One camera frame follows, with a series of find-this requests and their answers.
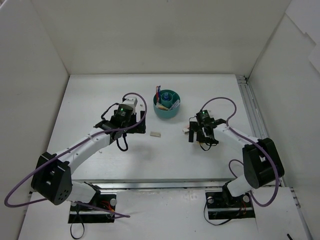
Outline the pink white stapler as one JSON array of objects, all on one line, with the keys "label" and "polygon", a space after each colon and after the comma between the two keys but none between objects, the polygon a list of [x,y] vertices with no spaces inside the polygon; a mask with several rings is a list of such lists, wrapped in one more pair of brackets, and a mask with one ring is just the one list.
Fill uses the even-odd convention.
[{"label": "pink white stapler", "polygon": [[189,132],[190,132],[190,127],[189,126],[186,126],[182,129],[182,132],[185,134],[185,135],[188,135]]}]

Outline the beige eraser block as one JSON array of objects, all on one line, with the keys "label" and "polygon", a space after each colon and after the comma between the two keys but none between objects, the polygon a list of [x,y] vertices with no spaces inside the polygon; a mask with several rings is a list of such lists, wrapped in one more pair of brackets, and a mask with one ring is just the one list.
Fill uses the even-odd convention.
[{"label": "beige eraser block", "polygon": [[151,131],[150,132],[150,136],[160,138],[161,137],[161,133],[160,132]]}]

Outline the orange pen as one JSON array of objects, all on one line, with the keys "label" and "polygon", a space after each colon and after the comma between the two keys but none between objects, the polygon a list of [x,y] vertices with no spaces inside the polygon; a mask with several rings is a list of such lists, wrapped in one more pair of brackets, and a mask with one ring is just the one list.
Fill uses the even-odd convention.
[{"label": "orange pen", "polygon": [[156,103],[155,105],[158,109],[163,110],[163,111],[168,111],[169,108],[163,106],[162,104],[160,104],[159,102]]}]

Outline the clear spray bottle blue cap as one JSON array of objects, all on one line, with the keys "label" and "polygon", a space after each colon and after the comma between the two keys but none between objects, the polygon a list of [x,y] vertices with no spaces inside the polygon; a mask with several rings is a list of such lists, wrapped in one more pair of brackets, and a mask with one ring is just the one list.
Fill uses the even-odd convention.
[{"label": "clear spray bottle blue cap", "polygon": [[163,99],[164,99],[165,101],[168,101],[168,100],[169,100],[169,93],[168,93],[168,92],[165,92],[165,93],[163,94]]}]

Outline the red pen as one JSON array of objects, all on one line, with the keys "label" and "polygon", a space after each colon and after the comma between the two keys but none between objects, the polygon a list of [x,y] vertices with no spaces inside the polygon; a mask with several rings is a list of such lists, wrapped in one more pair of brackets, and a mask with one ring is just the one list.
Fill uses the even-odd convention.
[{"label": "red pen", "polygon": [[161,87],[160,85],[156,86],[155,99],[157,103],[159,102],[160,87]]}]

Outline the blue pen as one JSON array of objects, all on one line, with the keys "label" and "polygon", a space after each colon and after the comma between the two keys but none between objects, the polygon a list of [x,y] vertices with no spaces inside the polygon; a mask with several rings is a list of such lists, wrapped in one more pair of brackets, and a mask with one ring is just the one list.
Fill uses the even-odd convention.
[{"label": "blue pen", "polygon": [[160,100],[161,100],[161,88],[160,88],[160,90],[159,90],[159,102],[160,102]]}]

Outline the yellow highlighter pen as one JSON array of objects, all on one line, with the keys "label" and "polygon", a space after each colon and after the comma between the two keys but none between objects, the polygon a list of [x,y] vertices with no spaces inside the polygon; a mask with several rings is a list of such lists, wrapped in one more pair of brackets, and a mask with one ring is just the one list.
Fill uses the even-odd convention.
[{"label": "yellow highlighter pen", "polygon": [[170,107],[170,110],[173,110],[173,109],[177,108],[179,105],[180,105],[180,100],[177,99],[177,100],[174,102],[174,104]]}]

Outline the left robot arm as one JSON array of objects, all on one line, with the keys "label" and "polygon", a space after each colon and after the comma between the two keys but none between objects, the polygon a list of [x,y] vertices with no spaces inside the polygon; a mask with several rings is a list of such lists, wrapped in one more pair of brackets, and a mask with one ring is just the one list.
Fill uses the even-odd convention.
[{"label": "left robot arm", "polygon": [[141,111],[140,121],[137,121],[136,106],[126,99],[109,120],[102,119],[74,146],[54,154],[43,153],[38,159],[31,187],[54,205],[65,201],[81,202],[89,210],[96,209],[100,204],[100,188],[74,181],[72,175],[92,155],[118,143],[120,138],[146,132],[146,112]]}]

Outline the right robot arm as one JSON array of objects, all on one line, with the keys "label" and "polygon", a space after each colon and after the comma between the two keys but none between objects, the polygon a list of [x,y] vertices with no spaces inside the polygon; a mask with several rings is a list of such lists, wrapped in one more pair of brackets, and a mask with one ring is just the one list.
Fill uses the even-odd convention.
[{"label": "right robot arm", "polygon": [[189,121],[190,143],[197,140],[199,144],[208,146],[206,151],[223,143],[242,153],[243,174],[223,185],[222,202],[233,206],[245,193],[275,182],[273,195],[267,203],[259,203],[252,198],[260,207],[269,206],[278,194],[280,178],[285,173],[275,143],[268,137],[259,139],[237,132],[228,120],[214,119],[207,110],[200,110],[194,118],[195,121]]}]

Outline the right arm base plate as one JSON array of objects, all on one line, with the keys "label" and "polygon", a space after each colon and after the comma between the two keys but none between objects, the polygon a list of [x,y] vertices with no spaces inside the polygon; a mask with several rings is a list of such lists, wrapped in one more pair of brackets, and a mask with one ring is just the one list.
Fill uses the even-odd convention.
[{"label": "right arm base plate", "polygon": [[235,220],[235,219],[254,219],[256,217],[253,203],[248,193],[235,197],[230,203],[223,198],[222,192],[208,191],[205,193],[204,213],[210,221]]}]

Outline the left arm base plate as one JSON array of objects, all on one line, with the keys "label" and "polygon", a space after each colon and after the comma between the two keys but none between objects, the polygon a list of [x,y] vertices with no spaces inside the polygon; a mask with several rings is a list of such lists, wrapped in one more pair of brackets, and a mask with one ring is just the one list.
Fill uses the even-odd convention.
[{"label": "left arm base plate", "polygon": [[[117,195],[114,193],[102,194],[94,205],[98,208],[115,211],[117,204]],[[70,206],[68,223],[69,224],[98,224],[98,223],[114,223],[115,215],[109,212],[96,210],[92,207],[75,205]]]}]

